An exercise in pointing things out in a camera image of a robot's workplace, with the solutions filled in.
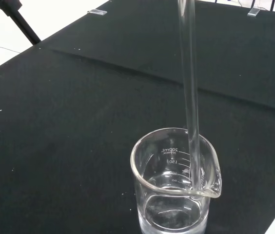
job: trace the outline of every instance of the metal stand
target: metal stand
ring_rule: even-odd
[[[38,44],[41,40],[29,26],[26,20],[19,13],[22,4],[19,0],[0,0],[0,9],[20,28],[28,40],[33,44]]]

